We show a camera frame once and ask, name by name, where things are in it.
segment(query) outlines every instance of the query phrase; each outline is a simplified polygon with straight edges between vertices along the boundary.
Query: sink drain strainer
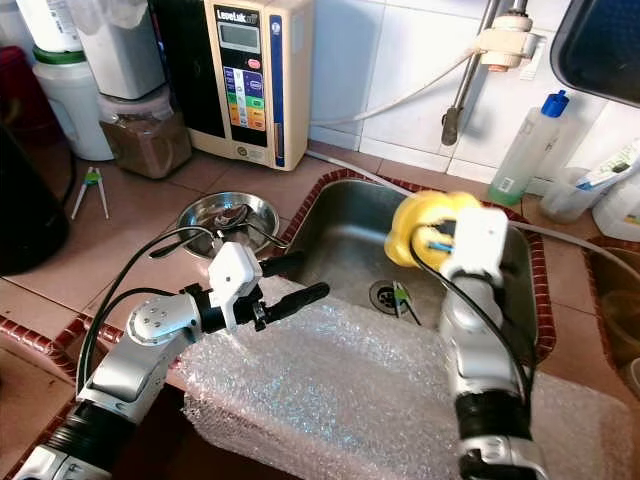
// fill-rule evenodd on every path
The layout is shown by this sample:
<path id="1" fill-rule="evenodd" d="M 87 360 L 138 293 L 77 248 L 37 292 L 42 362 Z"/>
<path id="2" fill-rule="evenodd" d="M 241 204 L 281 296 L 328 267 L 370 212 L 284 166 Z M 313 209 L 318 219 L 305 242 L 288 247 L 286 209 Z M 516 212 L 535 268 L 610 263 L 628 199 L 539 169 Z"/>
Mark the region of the sink drain strainer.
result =
<path id="1" fill-rule="evenodd" d="M 396 316 L 396 307 L 393 300 L 393 282 L 389 280 L 378 280 L 369 288 L 369 300 L 371 304 L 387 315 Z M 400 313 L 407 311 L 406 304 L 400 306 Z"/>

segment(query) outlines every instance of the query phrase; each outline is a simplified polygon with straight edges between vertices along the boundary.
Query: white tube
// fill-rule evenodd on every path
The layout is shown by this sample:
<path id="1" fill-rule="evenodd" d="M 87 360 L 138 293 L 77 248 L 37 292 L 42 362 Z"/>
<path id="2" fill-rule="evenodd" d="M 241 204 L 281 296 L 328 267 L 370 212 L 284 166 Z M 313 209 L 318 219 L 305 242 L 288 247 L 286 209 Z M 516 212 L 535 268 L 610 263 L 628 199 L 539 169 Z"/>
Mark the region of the white tube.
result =
<path id="1" fill-rule="evenodd" d="M 464 53 L 462 55 L 460 55 L 458 58 L 456 58 L 456 60 L 454 60 L 454 62 L 451 65 L 446 67 L 445 70 L 443 70 L 441 73 L 439 73 L 438 75 L 433 77 L 431 80 L 429 80 L 427 83 L 422 85 L 420 88 L 418 88 L 416 90 L 412 90 L 409 93 L 405 93 L 404 95 L 401 95 L 400 97 L 396 98 L 395 100 L 393 100 L 393 101 L 391 101 L 389 103 L 386 103 L 386 104 L 381 105 L 379 107 L 373 108 L 371 110 L 367 110 L 366 112 L 359 113 L 359 114 L 357 114 L 357 115 L 355 115 L 353 117 L 334 118 L 334 119 L 331 119 L 331 120 L 311 120 L 311 125 L 321 126 L 321 125 L 336 125 L 336 124 L 339 124 L 339 123 L 357 122 L 359 120 L 364 120 L 366 118 L 373 117 L 375 115 L 379 115 L 379 114 L 381 114 L 383 112 L 386 112 L 387 110 L 395 107 L 396 105 L 400 105 L 401 103 L 409 100 L 411 97 L 414 97 L 415 95 L 417 95 L 418 93 L 422 92 L 426 88 L 429 88 L 431 85 L 436 83 L 442 77 L 448 75 L 451 71 L 455 70 L 458 67 L 458 65 L 463 63 L 469 57 L 471 57 L 472 55 L 474 55 L 476 53 L 479 53 L 479 51 L 480 50 L 475 50 L 475 49 L 467 49 L 467 50 L 465 50 Z"/>
<path id="2" fill-rule="evenodd" d="M 360 167 L 356 167 L 355 165 L 348 163 L 348 162 L 344 162 L 342 160 L 338 160 L 337 158 L 333 158 L 330 157 L 328 155 L 324 155 L 322 153 L 318 153 L 318 152 L 314 152 L 312 150 L 307 150 L 306 152 L 307 155 L 309 155 L 310 157 L 314 157 L 317 158 L 319 160 L 323 160 L 325 162 L 331 163 L 333 165 L 337 165 L 339 167 L 342 168 L 348 168 L 350 170 L 353 170 L 356 173 L 359 173 L 360 175 L 373 180 L 376 183 L 379 183 L 380 185 L 383 185 L 385 187 L 391 188 L 392 190 L 400 193 L 401 195 L 404 195 L 405 197 L 409 197 L 411 195 L 413 195 L 412 192 L 410 192 L 409 190 L 402 188 L 394 183 L 391 183 L 387 180 L 385 180 L 384 178 L 376 175 L 375 173 L 371 173 L 363 168 Z M 613 253 L 605 250 L 602 247 L 599 247 L 597 245 L 594 245 L 591 242 L 587 242 L 586 240 L 582 240 L 580 238 L 574 237 L 572 235 L 568 235 L 566 233 L 561 233 L 561 232 L 556 232 L 555 230 L 550 230 L 548 228 L 544 228 L 544 227 L 538 227 L 536 225 L 531 225 L 529 223 L 522 223 L 522 222 L 516 222 L 516 221 L 509 221 L 509 225 L 515 227 L 515 228 L 519 228 L 520 230 L 528 230 L 531 232 L 535 232 L 535 233 L 539 233 L 541 235 L 546 235 L 547 237 L 553 237 L 553 238 L 557 238 L 558 240 L 562 240 L 564 242 L 567 243 L 572 243 L 573 245 L 577 245 L 579 247 L 582 248 L 586 248 L 587 250 L 591 250 L 592 252 L 598 253 L 600 255 L 602 255 L 603 257 L 605 257 L 606 259 L 614 262 L 616 265 L 618 265 L 620 268 L 624 269 L 626 272 L 628 272 L 631 276 L 633 276 L 633 278 L 635 278 L 636 280 L 638 280 L 640 282 L 640 273 L 638 273 L 635 269 L 633 269 L 631 266 L 629 266 L 626 262 L 624 262 L 622 259 L 616 257 Z"/>

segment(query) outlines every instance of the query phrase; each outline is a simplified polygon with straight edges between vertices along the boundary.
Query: machine display screen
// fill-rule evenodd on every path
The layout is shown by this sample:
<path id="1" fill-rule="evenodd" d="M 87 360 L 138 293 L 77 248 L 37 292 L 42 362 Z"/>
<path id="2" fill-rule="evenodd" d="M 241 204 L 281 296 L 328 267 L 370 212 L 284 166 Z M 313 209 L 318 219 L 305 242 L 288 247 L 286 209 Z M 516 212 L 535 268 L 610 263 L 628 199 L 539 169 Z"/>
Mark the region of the machine display screen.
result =
<path id="1" fill-rule="evenodd" d="M 258 29 L 231 24 L 220 24 L 220 37 L 227 48 L 233 45 L 259 50 Z"/>

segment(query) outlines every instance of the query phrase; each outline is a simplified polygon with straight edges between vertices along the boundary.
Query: metal bowl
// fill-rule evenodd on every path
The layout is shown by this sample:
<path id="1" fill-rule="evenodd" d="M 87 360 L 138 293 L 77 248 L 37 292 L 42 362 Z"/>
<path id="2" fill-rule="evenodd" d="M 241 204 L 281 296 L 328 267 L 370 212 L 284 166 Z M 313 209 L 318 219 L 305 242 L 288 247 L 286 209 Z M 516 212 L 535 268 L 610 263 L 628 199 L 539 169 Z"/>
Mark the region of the metal bowl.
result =
<path id="1" fill-rule="evenodd" d="M 271 235 L 276 235 L 280 228 L 278 214 L 273 206 L 260 197 L 251 193 L 220 192 L 202 197 L 187 208 L 178 217 L 178 227 L 202 225 L 216 230 L 213 219 L 228 208 L 238 207 L 242 204 L 249 206 L 249 214 L 246 221 L 264 230 Z M 192 237 L 192 232 L 180 232 L 180 239 L 186 240 Z M 262 234 L 249 227 L 238 227 L 224 232 L 226 240 L 242 243 L 250 247 L 256 254 L 264 250 L 271 243 Z M 215 251 L 208 235 L 200 235 L 187 243 L 184 248 L 191 254 L 201 258 L 215 257 Z"/>

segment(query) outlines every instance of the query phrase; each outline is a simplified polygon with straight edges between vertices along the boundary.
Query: yellow sponge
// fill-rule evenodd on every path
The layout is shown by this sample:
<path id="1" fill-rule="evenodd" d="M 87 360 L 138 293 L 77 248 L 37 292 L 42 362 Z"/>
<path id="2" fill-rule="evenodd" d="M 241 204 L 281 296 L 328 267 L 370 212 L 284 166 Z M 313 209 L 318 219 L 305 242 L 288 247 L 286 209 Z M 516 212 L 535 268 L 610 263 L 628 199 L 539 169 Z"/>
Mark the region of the yellow sponge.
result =
<path id="1" fill-rule="evenodd" d="M 482 204 L 473 195 L 464 192 L 448 194 L 433 190 L 418 192 L 405 199 L 398 206 L 393 215 L 393 224 L 385 241 L 384 251 L 393 262 L 400 266 L 417 266 L 409 250 L 409 242 L 413 235 L 413 248 L 417 255 L 427 265 L 438 270 L 449 253 L 430 248 L 429 244 L 439 243 L 452 246 L 453 237 L 440 233 L 433 227 L 446 220 L 455 221 L 458 212 L 463 208 L 481 207 Z"/>

